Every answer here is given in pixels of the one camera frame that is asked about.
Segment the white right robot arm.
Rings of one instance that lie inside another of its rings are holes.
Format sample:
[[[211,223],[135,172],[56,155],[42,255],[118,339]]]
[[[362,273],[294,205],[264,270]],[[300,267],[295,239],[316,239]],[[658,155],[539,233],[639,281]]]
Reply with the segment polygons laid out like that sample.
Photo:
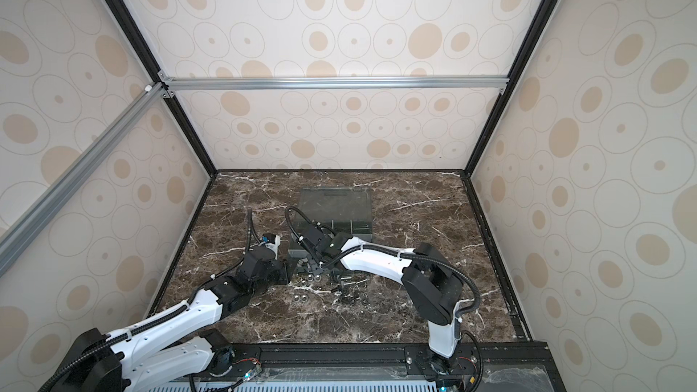
[[[465,283],[436,247],[423,242],[415,249],[398,249],[318,227],[306,228],[295,239],[323,270],[364,272],[401,284],[428,322],[430,350],[443,359],[455,354],[456,312]]]

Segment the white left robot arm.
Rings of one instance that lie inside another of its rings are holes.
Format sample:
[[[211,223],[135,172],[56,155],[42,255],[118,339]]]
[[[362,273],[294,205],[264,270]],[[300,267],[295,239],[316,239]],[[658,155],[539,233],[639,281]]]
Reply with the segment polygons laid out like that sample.
[[[172,308],[108,333],[92,328],[80,335],[41,390],[147,391],[212,369],[225,361],[230,344],[207,327],[246,308],[271,286],[289,284],[296,266],[257,245]]]

